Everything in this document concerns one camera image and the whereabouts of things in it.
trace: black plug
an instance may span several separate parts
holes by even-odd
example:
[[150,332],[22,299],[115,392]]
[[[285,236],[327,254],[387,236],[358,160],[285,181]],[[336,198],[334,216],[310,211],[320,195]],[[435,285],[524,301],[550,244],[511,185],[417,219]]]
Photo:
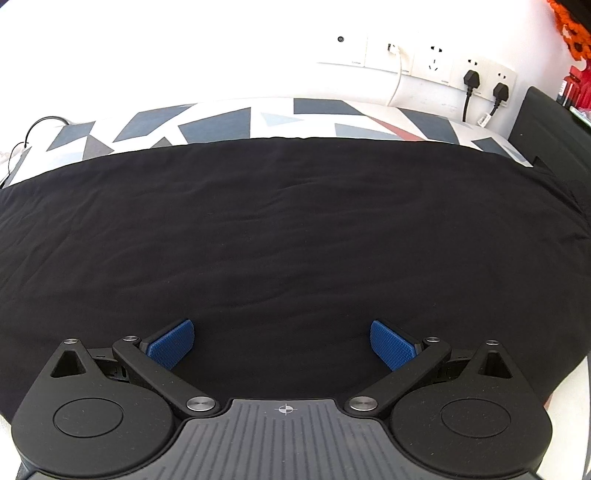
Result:
[[470,102],[472,92],[475,88],[478,88],[480,86],[479,73],[474,70],[468,70],[464,75],[464,85],[468,87],[468,91],[466,92],[466,103],[464,104],[464,113],[462,115],[463,122],[466,121],[466,115],[468,113],[468,103]]
[[493,116],[496,110],[499,108],[501,102],[506,102],[509,99],[509,87],[504,83],[497,83],[496,87],[492,91],[495,97],[495,106],[492,109],[491,116]]
[[472,91],[480,86],[480,75],[474,70],[468,70],[464,75],[464,85],[468,86],[468,90]]

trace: ribbed gray plate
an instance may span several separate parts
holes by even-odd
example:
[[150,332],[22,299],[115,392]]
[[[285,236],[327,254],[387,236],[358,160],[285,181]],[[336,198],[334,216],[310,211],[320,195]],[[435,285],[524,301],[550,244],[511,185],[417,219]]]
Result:
[[[376,420],[333,400],[235,400],[188,421],[150,465],[121,480],[442,480],[400,454]],[[535,480],[521,475],[516,480]],[[36,473],[32,480],[48,477]]]

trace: blue gripper pad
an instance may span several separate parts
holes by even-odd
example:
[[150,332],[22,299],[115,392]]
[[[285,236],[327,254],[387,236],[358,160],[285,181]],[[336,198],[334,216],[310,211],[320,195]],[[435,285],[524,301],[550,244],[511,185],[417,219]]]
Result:
[[191,320],[185,320],[158,340],[152,342],[146,350],[156,363],[170,370],[193,348],[195,328]]
[[371,324],[369,341],[374,352],[391,370],[400,368],[417,356],[412,343],[408,343],[377,320]]

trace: metal screw head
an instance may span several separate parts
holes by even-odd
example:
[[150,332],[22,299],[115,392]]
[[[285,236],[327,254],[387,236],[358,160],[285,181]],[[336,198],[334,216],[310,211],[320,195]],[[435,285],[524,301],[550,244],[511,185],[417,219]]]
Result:
[[371,411],[377,408],[378,401],[372,397],[353,397],[349,400],[349,406],[357,411]]
[[209,397],[193,397],[187,400],[187,408],[193,411],[208,411],[216,406],[216,401]]

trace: electrical socket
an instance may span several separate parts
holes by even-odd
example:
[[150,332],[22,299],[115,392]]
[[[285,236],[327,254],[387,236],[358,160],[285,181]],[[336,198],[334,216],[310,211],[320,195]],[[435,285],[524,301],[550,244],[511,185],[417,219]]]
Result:
[[323,31],[313,46],[317,51],[316,61],[363,67],[367,41],[367,35],[351,30]]
[[430,44],[415,52],[412,76],[449,85],[452,67],[452,51],[439,44]]
[[402,60],[402,74],[410,75],[413,70],[414,50],[407,46],[401,47],[386,36],[370,35],[368,37],[365,67],[397,73],[398,59],[394,53],[388,51],[389,45],[398,46]]
[[467,53],[460,54],[453,62],[449,86],[467,91],[468,87],[464,84],[464,77],[468,70],[474,70],[478,72],[480,77],[480,86],[474,89],[473,94],[482,96],[482,85],[489,75],[490,66],[491,61],[484,57]]
[[505,106],[506,103],[509,103],[511,96],[513,95],[515,83],[517,82],[517,74],[509,67],[505,67],[494,61],[489,61],[488,73],[484,79],[480,80],[480,82],[480,93],[477,95],[490,100],[491,102],[495,101],[495,96],[492,92],[497,84],[504,83],[507,85],[509,87],[509,99],[506,102],[501,102],[501,106]]

